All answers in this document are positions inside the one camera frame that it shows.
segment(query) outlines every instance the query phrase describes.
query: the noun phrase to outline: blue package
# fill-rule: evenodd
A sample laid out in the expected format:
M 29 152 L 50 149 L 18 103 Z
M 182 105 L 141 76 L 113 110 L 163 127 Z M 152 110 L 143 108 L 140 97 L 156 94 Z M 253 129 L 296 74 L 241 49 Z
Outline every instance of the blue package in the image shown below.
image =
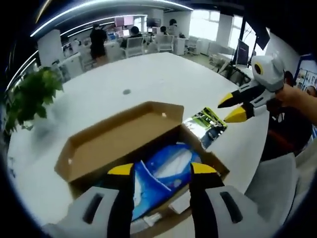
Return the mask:
M 199 161 L 197 153 L 185 144 L 169 145 L 154 154 L 145 166 L 173 194 L 191 180 L 191 162 Z
M 159 182 L 145 167 L 137 162 L 135 169 L 134 210 L 132 220 L 138 219 L 151 208 L 170 197 L 170 189 Z

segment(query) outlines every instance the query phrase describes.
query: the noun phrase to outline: white table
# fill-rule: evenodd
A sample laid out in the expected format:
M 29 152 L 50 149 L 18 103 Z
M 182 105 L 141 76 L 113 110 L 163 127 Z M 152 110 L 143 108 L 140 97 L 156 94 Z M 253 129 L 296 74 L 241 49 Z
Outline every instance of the white table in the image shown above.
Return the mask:
M 134 77 L 136 69 L 141 71 Z M 8 155 L 15 159 L 14 184 L 22 202 L 40 225 L 66 215 L 72 197 L 54 166 L 67 138 L 78 131 L 150 100 L 184 105 L 183 119 L 206 106 L 224 118 L 234 108 L 218 109 L 218 102 L 236 88 L 208 68 L 170 53 L 120 60 L 68 81 L 52 105 L 58 124 L 51 133 L 38 138 L 35 130 L 18 129 L 11 137 Z M 131 94 L 123 95 L 125 89 Z M 230 169 L 226 185 L 246 191 L 260 161 L 267 125 L 268 113 L 230 124 L 208 148 Z M 192 218 L 186 222 L 193 225 Z
M 221 58 L 227 62 L 230 62 L 233 59 L 233 55 L 227 55 L 227 54 L 222 54 L 222 53 L 218 53 L 217 55 L 219 58 Z
M 249 79 L 254 79 L 252 69 L 246 67 L 246 66 L 241 66 L 237 65 L 236 66 L 243 74 L 245 74 Z

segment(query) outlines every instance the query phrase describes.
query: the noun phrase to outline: screen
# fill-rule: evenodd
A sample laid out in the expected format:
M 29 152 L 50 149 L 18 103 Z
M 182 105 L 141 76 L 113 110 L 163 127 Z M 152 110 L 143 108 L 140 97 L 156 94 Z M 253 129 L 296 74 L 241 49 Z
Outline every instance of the screen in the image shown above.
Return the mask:
M 115 26 L 124 26 L 123 17 L 116 17 L 114 21 L 115 21 Z
M 236 64 L 247 65 L 248 59 L 249 59 L 249 46 L 243 41 L 239 40 Z
M 129 30 L 123 30 L 123 36 L 130 36 Z
M 124 22 L 125 26 L 129 26 L 129 25 L 134 24 L 133 16 L 125 16 L 123 19 L 124 19 L 123 22 Z
M 110 40 L 115 40 L 115 35 L 114 34 L 108 34 L 108 38 Z
M 147 18 L 147 27 L 160 27 L 159 18 Z

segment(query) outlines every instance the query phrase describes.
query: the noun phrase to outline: potted plant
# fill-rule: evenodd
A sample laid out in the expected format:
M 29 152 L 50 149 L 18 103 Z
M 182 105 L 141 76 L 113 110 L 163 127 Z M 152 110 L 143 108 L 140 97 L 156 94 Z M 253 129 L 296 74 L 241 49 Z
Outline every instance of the potted plant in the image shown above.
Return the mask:
M 28 130 L 25 122 L 32 122 L 35 117 L 47 118 L 45 105 L 53 103 L 57 90 L 63 90 L 58 75 L 49 67 L 30 73 L 13 89 L 11 103 L 6 106 L 5 130 L 8 133 L 16 130 L 17 124 Z

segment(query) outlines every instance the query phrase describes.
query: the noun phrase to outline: cardboard box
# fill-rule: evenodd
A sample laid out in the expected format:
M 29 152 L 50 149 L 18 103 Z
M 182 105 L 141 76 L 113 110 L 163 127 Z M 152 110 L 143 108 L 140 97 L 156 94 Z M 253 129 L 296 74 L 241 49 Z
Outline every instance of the cardboard box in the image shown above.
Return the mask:
M 206 152 L 199 139 L 182 125 L 183 111 L 180 105 L 146 102 L 100 121 L 68 139 L 55 171 L 69 183 L 76 198 L 111 168 L 146 161 L 163 147 L 184 142 L 199 154 L 202 163 L 213 166 L 224 179 L 229 170 L 213 153 Z M 187 189 L 188 186 L 180 189 L 149 214 L 160 212 L 170 219 L 172 210 L 169 204 Z M 180 220 L 181 216 L 175 215 L 176 220 Z

